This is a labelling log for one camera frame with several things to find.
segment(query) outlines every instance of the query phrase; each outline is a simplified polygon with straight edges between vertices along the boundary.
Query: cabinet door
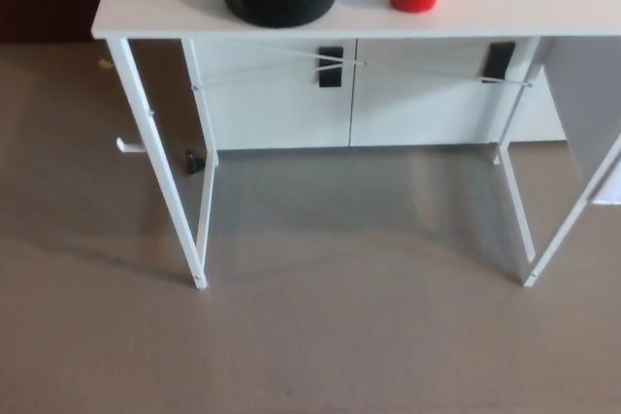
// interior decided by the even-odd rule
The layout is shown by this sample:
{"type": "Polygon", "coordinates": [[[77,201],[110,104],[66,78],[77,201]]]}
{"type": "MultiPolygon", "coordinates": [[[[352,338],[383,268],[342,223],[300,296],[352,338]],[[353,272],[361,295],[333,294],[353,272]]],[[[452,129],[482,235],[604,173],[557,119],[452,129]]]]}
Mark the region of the cabinet door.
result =
{"type": "MultiPolygon", "coordinates": [[[[472,38],[359,41],[358,60],[369,65],[356,70],[351,144],[497,141],[519,86],[475,79],[491,42],[472,38]]],[[[517,42],[508,79],[523,78],[528,67],[523,58],[525,45],[526,41],[517,42]]],[[[513,133],[517,140],[563,138],[549,96],[529,109],[520,117],[523,125],[513,133]],[[541,116],[548,121],[540,121],[541,116]],[[534,119],[537,128],[532,127],[534,119]]]]}
{"type": "Polygon", "coordinates": [[[317,53],[355,41],[196,42],[218,149],[347,146],[353,66],[343,66],[341,87],[319,87],[318,60],[279,49],[317,53]]]}

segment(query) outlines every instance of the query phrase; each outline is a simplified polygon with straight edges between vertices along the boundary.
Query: gray floor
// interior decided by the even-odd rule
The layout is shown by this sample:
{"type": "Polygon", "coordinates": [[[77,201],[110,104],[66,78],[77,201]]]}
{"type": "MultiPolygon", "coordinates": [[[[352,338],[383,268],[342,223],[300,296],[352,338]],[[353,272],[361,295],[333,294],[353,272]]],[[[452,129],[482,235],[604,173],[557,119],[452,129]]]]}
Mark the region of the gray floor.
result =
{"type": "MultiPolygon", "coordinates": [[[[137,51],[181,167],[179,50],[137,51]]],[[[621,412],[620,210],[525,290],[484,150],[228,154],[198,293],[148,161],[114,149],[136,130],[103,56],[0,48],[0,412],[621,412]]],[[[578,180],[562,145],[513,153],[541,247],[578,180]]]]}

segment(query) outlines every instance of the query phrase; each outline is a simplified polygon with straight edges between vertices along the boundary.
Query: cabinet handle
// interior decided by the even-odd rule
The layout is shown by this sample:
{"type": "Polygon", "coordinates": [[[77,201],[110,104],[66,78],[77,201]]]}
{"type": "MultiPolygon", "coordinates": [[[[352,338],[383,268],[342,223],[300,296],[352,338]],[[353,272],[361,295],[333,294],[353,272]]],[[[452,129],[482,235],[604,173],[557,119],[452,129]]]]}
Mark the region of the cabinet handle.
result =
{"type": "Polygon", "coordinates": [[[481,77],[485,83],[498,82],[507,78],[508,66],[515,52],[515,42],[492,43],[487,52],[487,60],[483,66],[481,77]]]}
{"type": "Polygon", "coordinates": [[[342,87],[343,86],[343,56],[344,48],[319,48],[317,54],[319,58],[318,72],[319,87],[342,87]],[[330,60],[326,57],[334,57],[338,60],[330,60]]]}

